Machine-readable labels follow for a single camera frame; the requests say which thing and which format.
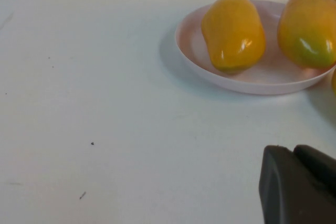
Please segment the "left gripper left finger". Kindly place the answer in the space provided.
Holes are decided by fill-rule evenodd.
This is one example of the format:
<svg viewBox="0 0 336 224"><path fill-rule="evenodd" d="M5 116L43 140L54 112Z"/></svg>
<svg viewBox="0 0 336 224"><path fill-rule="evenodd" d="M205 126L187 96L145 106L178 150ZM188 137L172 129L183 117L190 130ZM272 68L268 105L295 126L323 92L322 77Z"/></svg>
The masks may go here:
<svg viewBox="0 0 336 224"><path fill-rule="evenodd" d="M264 148L259 195L265 223L335 223L335 197L285 147Z"/></svg>

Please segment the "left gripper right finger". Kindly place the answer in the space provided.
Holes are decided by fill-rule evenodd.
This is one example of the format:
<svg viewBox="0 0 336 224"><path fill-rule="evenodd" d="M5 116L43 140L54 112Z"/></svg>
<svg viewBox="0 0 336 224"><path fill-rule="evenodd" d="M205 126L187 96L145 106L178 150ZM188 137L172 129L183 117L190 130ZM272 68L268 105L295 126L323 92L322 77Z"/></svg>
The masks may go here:
<svg viewBox="0 0 336 224"><path fill-rule="evenodd" d="M325 190L335 197L335 158L308 145L297 145L293 153Z"/></svg>

